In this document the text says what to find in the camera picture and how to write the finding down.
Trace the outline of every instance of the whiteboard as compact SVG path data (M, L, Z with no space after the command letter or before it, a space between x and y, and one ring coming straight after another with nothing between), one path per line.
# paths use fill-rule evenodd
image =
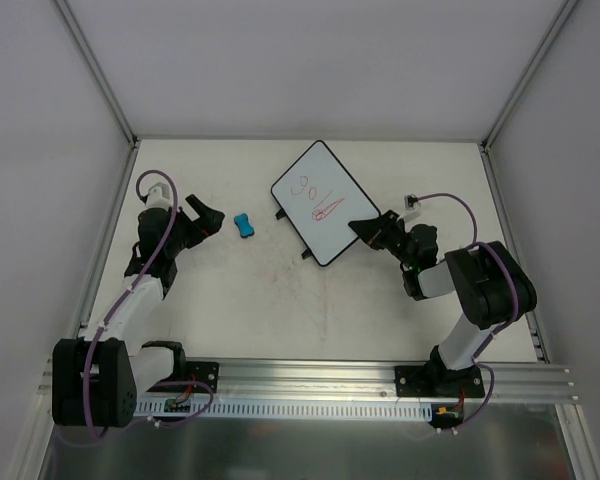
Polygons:
M360 185L322 140L316 141L271 187L318 265L329 265L358 236L352 220L380 215Z

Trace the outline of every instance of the whiteboard black frame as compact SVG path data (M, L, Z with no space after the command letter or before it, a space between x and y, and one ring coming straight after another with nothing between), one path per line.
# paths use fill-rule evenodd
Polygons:
M273 182L273 185L271 185L271 196L273 197L273 199L276 201L276 203L278 204L278 207L282 210L284 210L284 208L282 207L282 205L280 204L280 202L278 201L278 198L276 197L276 195L273 193L273 187L275 187L277 185L277 183L282 180L282 178L289 172L289 170L291 170L294 165L296 163L298 163L300 160L302 160L302 157L304 157L306 155L306 153L311 150L316 144L321 143L324 148L327 149L327 151L333 156L333 158L336 160L336 162L338 162L338 164L340 165L340 167L342 167L342 170L344 170L344 172L349 175L349 178L353 181L353 183L355 184L356 187L358 187L358 189L362 192L362 194L367 198L367 200L369 200L369 203L373 206L373 208L376 210L376 212L378 212L378 216L381 215L380 213L380 209L376 206L375 203L373 203L373 200L371 200L371 197L369 195L367 195L367 192L365 192L362 187L360 186L360 184L356 181L355 178L353 178L353 175L351 175L351 173L349 173L349 170L347 170L347 168L344 166L344 164L340 161L340 159L337 157L337 155L335 153L333 153L333 150L331 150L329 148L329 145L327 145L324 140L316 140L315 142L313 142L309 148L307 148L302 155L300 155L300 157L298 157L298 159L293 162L291 164L291 166L289 168L287 168L284 173L282 175L280 175L280 177L278 177L278 179ZM293 227L293 229L296 231L296 233L298 234L298 236L300 237L300 240L302 240L302 243L304 243L305 247L307 247L307 249L309 251L311 251L311 247L309 247L309 245L307 245L307 242L305 241L304 237L300 234L300 231L298 230L298 228L295 226L295 224L293 223L293 221L291 220L291 217L288 217L286 215L285 212L285 217L288 218L289 223L291 224L291 226ZM358 240L360 239L360 237L356 236L355 239L353 239L353 241L351 243L349 243L346 247L344 247L340 253L338 253L335 257L333 257L331 260L329 260L327 263L322 264L318 261L318 259L316 257L314 257L313 255L311 255L313 257L313 259L315 260L315 262L320 265L321 267L328 267L329 265L331 265L333 263L333 261L338 258L340 255L342 255L344 252L346 252L351 245L353 245L354 243L356 243Z

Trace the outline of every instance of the blue eraser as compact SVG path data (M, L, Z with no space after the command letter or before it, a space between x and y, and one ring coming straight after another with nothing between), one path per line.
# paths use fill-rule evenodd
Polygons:
M249 224L249 217L246 213L241 213L240 215L236 215L233 217L233 221L238 226L238 230L240 230L240 236L242 238L247 238L256 233L253 227Z

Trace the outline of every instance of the robotic arm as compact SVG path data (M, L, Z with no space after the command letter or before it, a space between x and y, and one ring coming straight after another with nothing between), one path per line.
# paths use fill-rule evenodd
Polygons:
M408 197L411 204L415 197ZM462 315L449 336L431 351L429 360L404 383L400 396L484 396L475 359L497 333L536 306L536 291L500 242L477 242L445 254L436 264L436 228L415 225L409 232L389 210L378 218L352 221L349 226L372 249L388 250L400 261L407 294L415 300L456 291Z
M186 356L180 343L157 341L140 346L137 341L149 314L175 281L176 257L217 233L224 214L189 195L186 201L199 218L192 221L179 209L164 245L145 275L136 281L168 228L173 209L169 193L168 185L157 183L141 198L146 208L138 216L139 240L124 272L122 292L129 293L100 336L89 372L88 398L94 426L126 426L133 418L138 392L163 379L185 380ZM60 340L53 350L52 413L58 425L86 425L84 368L100 327L104 327L102 322L92 322L82 338Z

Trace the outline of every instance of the gray wall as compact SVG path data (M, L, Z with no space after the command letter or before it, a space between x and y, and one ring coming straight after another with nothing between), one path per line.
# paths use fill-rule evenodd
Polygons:
M600 452L600 0L575 12L493 159L551 358L573 367Z
M138 134L474 139L562 0L71 0Z
M126 145L47 0L0 2L0 478L74 314Z

